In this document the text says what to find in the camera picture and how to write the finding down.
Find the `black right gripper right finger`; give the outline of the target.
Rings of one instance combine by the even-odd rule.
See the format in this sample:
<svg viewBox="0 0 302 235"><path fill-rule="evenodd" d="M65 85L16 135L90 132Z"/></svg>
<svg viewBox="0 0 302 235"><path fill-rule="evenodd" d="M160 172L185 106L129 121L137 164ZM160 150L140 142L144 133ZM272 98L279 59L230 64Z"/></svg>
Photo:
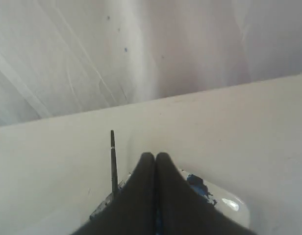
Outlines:
<svg viewBox="0 0 302 235"><path fill-rule="evenodd" d="M169 154L156 156L158 206L164 235L253 235L205 202L183 179Z"/></svg>

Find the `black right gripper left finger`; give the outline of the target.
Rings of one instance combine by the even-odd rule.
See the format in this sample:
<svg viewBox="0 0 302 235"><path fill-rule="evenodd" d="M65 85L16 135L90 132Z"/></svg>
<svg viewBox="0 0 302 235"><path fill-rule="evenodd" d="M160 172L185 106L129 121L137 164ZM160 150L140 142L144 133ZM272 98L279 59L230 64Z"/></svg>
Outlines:
<svg viewBox="0 0 302 235"><path fill-rule="evenodd" d="M124 188L75 235L154 235L156 233L155 159L143 153Z"/></svg>

